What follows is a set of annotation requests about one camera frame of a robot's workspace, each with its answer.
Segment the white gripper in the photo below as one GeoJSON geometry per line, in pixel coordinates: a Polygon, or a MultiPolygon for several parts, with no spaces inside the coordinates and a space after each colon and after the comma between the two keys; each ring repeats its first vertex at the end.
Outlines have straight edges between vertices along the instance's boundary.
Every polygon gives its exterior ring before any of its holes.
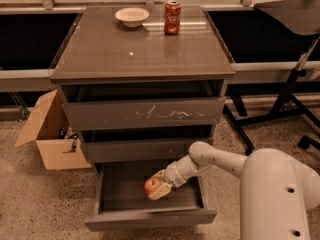
{"type": "Polygon", "coordinates": [[[178,170],[177,162],[169,164],[165,170],[158,171],[153,175],[153,178],[158,178],[161,181],[166,180],[167,183],[161,183],[148,195],[151,200],[158,200],[168,195],[171,192],[172,186],[178,188],[186,183],[186,179],[178,170]]]}

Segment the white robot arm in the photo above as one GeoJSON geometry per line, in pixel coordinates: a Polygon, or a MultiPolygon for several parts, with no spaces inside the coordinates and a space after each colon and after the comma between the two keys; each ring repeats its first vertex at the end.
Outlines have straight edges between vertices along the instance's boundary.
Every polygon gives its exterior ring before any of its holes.
{"type": "Polygon", "coordinates": [[[240,179],[241,240],[310,240],[307,212],[320,205],[320,176],[277,149],[244,156],[195,142],[148,179],[144,191],[158,200],[213,166],[240,179]]]}

